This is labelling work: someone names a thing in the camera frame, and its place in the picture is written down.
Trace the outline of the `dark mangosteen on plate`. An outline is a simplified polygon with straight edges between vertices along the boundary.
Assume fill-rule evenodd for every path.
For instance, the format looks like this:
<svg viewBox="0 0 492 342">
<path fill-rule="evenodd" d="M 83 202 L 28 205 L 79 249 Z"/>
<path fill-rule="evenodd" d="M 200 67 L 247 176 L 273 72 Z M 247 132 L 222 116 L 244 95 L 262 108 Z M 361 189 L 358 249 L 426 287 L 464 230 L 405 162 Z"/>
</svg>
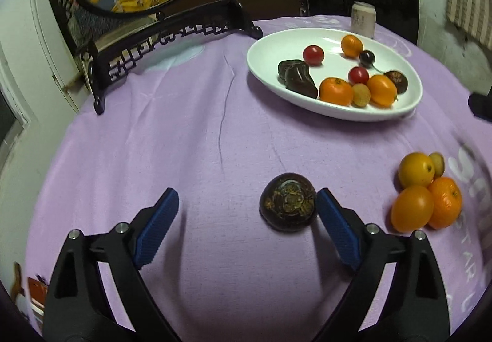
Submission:
<svg viewBox="0 0 492 342">
<path fill-rule="evenodd" d="M 279 74 L 279 81 L 282 84 L 285 84 L 286 73 L 291 67 L 300 69 L 303 73 L 309 72 L 309 65 L 305 61 L 299 59 L 281 61 L 278 64 L 278 74 Z"/>
</svg>

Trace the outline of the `red cherry tomato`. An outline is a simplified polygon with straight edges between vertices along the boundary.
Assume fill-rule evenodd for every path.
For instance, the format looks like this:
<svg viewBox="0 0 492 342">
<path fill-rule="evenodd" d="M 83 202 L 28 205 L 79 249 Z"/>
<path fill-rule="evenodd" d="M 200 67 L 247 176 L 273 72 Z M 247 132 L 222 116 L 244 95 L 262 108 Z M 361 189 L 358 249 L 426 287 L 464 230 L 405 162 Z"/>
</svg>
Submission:
<svg viewBox="0 0 492 342">
<path fill-rule="evenodd" d="M 352 67 L 348 73 L 349 82 L 352 85 L 366 84 L 369 81 L 369 72 L 364 67 Z"/>
<path fill-rule="evenodd" d="M 317 45 L 309 45 L 303 50 L 303 59 L 311 67 L 321 66 L 324 60 L 324 51 Z"/>
</svg>

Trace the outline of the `small orange tangerine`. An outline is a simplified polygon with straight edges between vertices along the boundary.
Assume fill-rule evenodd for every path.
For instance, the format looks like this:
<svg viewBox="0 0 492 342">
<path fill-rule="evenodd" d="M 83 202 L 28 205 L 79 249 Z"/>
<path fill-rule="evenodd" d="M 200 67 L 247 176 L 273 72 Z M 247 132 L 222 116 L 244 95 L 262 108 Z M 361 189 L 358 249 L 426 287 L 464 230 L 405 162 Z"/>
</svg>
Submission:
<svg viewBox="0 0 492 342">
<path fill-rule="evenodd" d="M 340 46 L 343 55 L 352 59 L 357 59 L 364 50 L 363 42 L 352 34 L 345 35 L 340 42 Z"/>
</svg>

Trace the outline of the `ribbed orange tangerine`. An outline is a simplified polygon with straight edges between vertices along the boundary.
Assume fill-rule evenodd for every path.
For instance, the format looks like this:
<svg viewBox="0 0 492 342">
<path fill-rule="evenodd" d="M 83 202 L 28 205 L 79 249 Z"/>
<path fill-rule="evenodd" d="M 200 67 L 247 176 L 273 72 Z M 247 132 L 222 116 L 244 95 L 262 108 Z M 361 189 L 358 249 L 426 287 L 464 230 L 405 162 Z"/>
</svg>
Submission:
<svg viewBox="0 0 492 342">
<path fill-rule="evenodd" d="M 428 225 L 435 230 L 451 226 L 459 217 L 463 196 L 456 182 L 449 177 L 438 177 L 428 187 L 433 200 L 434 212 Z"/>
</svg>

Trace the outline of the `dark cherry with stem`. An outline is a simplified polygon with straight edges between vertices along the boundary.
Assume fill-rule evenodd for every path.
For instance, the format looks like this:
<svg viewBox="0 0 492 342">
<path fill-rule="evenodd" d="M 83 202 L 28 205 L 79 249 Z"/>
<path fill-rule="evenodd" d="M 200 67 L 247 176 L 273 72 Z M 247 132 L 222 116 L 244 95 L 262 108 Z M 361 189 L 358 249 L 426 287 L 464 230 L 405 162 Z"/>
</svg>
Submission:
<svg viewBox="0 0 492 342">
<path fill-rule="evenodd" d="M 378 73 L 384 74 L 384 71 L 381 71 L 375 67 L 375 55 L 370 50 L 363 50 L 359 54 L 359 63 L 362 67 L 373 69 Z"/>
</svg>

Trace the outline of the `pink beverage can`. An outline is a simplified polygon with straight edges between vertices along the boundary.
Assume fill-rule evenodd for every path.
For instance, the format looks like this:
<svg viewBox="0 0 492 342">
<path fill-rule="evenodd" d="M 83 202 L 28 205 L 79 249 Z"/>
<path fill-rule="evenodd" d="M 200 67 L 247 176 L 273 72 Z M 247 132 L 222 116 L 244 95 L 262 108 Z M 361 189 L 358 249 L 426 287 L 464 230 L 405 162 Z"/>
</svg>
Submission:
<svg viewBox="0 0 492 342">
<path fill-rule="evenodd" d="M 351 31 L 364 37 L 374 38 L 375 26 L 375 7 L 365 2 L 355 2 L 351 10 Z"/>
</svg>

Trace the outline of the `tan longan on cloth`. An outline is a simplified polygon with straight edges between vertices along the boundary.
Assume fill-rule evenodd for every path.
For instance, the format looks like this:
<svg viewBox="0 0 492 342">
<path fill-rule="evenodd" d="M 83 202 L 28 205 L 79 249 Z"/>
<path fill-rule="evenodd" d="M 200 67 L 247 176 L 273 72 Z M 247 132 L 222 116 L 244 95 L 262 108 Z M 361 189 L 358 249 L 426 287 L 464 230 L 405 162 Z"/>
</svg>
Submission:
<svg viewBox="0 0 492 342">
<path fill-rule="evenodd" d="M 434 164 L 434 177 L 439 178 L 444 175 L 445 172 L 445 159 L 439 152 L 433 152 L 429 155 L 429 158 Z"/>
</svg>

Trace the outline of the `smooth orange fruit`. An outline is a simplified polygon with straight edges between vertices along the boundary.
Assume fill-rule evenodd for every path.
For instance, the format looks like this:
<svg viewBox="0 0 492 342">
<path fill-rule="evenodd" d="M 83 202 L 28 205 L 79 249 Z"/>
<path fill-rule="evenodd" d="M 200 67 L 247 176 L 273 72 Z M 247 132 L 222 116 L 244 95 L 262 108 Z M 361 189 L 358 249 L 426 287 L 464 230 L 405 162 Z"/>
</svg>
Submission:
<svg viewBox="0 0 492 342">
<path fill-rule="evenodd" d="M 399 233 L 408 233 L 428 224 L 434 213 L 434 198 L 422 186 L 411 186 L 399 193 L 390 212 L 391 225 Z"/>
</svg>

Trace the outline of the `yellow orange fruit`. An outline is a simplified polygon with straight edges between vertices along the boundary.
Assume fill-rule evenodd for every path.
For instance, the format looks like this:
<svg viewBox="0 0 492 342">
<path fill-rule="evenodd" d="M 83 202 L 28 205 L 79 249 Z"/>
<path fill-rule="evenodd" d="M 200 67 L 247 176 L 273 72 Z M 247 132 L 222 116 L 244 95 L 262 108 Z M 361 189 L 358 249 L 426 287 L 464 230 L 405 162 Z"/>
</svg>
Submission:
<svg viewBox="0 0 492 342">
<path fill-rule="evenodd" d="M 397 175 L 403 188 L 428 187 L 434 179 L 434 163 L 428 155 L 422 152 L 413 152 L 402 159 Z"/>
</svg>

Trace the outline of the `small tan longan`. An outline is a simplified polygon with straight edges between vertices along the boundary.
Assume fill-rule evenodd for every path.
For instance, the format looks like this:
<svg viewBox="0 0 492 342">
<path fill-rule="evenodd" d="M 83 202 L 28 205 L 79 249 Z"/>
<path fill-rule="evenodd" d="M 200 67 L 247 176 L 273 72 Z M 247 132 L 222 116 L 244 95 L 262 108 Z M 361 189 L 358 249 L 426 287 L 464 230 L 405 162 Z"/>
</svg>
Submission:
<svg viewBox="0 0 492 342">
<path fill-rule="evenodd" d="M 367 107 L 371 101 L 369 88 L 363 83 L 357 83 L 352 86 L 353 101 L 352 104 L 358 108 Z"/>
</svg>

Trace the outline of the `purple tablecloth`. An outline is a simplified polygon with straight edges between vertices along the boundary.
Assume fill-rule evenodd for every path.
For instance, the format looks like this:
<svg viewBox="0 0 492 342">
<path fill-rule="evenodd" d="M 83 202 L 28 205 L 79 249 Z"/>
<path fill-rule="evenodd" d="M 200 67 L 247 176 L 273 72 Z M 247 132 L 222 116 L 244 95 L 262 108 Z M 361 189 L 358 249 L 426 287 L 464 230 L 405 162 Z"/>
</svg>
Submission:
<svg viewBox="0 0 492 342">
<path fill-rule="evenodd" d="M 264 223 L 266 184 L 299 173 L 383 225 L 400 160 L 437 151 L 464 197 L 458 221 L 428 233 L 459 326 L 491 278 L 491 125 L 471 114 L 446 67 L 383 27 L 376 38 L 424 87 L 401 121 L 339 121 L 291 105 L 250 74 L 252 40 L 241 33 L 158 47 L 102 115 L 87 103 L 68 127 L 34 209 L 24 274 L 49 279 L 69 231 L 107 232 L 172 187 L 178 216 L 142 276 L 180 338 L 309 341 L 349 276 L 321 223 L 294 234 Z"/>
</svg>

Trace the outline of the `dark mangosteen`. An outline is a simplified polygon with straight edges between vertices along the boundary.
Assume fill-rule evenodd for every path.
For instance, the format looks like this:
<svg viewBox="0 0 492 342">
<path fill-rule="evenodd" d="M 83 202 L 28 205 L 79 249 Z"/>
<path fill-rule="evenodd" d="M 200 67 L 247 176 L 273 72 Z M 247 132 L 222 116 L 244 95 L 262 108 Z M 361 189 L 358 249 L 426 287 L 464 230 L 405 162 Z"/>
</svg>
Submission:
<svg viewBox="0 0 492 342">
<path fill-rule="evenodd" d="M 272 179 L 259 198 L 259 214 L 274 230 L 301 231 L 317 215 L 316 190 L 303 175 L 283 173 Z"/>
<path fill-rule="evenodd" d="M 318 88 L 305 67 L 290 67 L 284 75 L 285 87 L 292 92 L 313 99 L 318 98 Z"/>
<path fill-rule="evenodd" d="M 309 65 L 305 61 L 299 59 L 281 61 L 278 64 L 278 74 L 279 74 L 279 81 L 282 84 L 285 84 L 286 73 L 291 67 L 300 69 L 303 73 L 309 72 Z"/>
</svg>

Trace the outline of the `orange tangerine on plate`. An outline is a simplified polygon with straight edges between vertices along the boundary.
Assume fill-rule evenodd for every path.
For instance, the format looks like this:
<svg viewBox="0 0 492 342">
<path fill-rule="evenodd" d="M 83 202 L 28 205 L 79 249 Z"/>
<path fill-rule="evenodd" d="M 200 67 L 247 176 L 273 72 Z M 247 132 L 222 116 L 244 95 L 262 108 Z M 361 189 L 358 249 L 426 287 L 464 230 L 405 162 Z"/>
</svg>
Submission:
<svg viewBox="0 0 492 342">
<path fill-rule="evenodd" d="M 353 88 L 343 79 L 327 77 L 319 86 L 320 101 L 347 107 L 352 104 L 353 98 Z"/>
</svg>

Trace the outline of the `brown passion fruit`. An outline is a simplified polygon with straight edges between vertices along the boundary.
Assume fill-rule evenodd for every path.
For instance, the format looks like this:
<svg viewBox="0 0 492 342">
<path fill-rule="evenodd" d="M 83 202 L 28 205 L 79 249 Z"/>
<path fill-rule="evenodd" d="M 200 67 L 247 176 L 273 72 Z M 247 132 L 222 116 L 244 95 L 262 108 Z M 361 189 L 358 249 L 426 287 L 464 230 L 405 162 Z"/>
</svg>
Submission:
<svg viewBox="0 0 492 342">
<path fill-rule="evenodd" d="M 404 94 L 404 92 L 407 91 L 408 79 L 402 72 L 392 70 L 385 72 L 384 75 L 386 75 L 387 78 L 395 84 L 398 94 Z"/>
</svg>

